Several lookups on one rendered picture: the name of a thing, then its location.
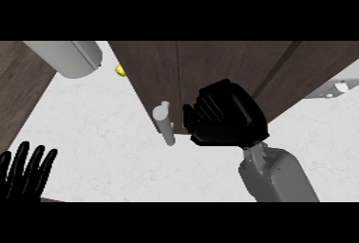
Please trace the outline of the white faucet fixture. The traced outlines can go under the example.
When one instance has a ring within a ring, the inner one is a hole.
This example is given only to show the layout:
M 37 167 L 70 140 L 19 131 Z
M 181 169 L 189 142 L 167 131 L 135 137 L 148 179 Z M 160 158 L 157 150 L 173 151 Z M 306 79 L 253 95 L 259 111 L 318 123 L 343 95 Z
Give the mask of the white faucet fixture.
M 359 85 L 359 59 L 345 68 L 345 70 L 319 86 L 306 96 L 306 99 L 333 99 Z

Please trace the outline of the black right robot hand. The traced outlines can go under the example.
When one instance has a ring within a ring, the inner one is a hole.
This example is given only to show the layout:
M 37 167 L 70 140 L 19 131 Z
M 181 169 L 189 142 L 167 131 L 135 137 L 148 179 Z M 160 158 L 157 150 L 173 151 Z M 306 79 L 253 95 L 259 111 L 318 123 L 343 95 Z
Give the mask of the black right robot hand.
M 200 89 L 197 102 L 182 106 L 183 127 L 200 146 L 256 146 L 268 137 L 263 111 L 229 79 Z

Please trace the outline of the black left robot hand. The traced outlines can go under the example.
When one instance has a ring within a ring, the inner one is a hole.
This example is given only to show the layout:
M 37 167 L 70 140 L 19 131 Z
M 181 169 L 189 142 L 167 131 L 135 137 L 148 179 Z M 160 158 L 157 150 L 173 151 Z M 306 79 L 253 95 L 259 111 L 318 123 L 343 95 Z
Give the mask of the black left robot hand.
M 58 150 L 45 153 L 39 145 L 30 152 L 30 142 L 24 141 L 17 153 L 0 154 L 0 203 L 40 203 Z

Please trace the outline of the pale grey appliance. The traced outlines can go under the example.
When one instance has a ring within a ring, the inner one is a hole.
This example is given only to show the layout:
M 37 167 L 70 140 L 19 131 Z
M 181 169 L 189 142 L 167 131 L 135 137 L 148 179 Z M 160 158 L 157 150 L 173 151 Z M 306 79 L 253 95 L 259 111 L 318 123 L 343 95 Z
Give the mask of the pale grey appliance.
M 25 41 L 53 69 L 68 79 L 89 76 L 102 63 L 102 51 L 95 41 Z

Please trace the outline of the dark wooden cabinet door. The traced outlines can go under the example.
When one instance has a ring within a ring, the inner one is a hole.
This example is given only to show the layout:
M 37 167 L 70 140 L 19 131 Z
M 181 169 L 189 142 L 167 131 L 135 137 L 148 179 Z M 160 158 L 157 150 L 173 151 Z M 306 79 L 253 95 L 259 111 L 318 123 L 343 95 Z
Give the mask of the dark wooden cabinet door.
M 185 134 L 181 111 L 178 47 L 175 41 L 110 41 L 150 117 L 163 101 L 170 103 L 175 133 Z

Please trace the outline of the dark wooden cabinet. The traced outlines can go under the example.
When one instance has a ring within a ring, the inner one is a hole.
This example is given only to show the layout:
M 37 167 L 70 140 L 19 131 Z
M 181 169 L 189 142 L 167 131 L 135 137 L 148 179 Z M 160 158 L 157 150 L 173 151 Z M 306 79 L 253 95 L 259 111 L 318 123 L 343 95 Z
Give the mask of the dark wooden cabinet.
M 182 104 L 228 79 L 274 121 L 359 60 L 359 41 L 175 41 L 173 55 Z

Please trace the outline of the dark wooden side panel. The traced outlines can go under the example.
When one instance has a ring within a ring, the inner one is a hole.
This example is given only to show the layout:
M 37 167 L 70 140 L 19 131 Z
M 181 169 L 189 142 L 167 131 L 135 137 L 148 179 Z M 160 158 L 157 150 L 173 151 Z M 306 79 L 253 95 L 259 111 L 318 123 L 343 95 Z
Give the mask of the dark wooden side panel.
M 11 148 L 55 74 L 21 41 L 0 41 L 0 153 Z

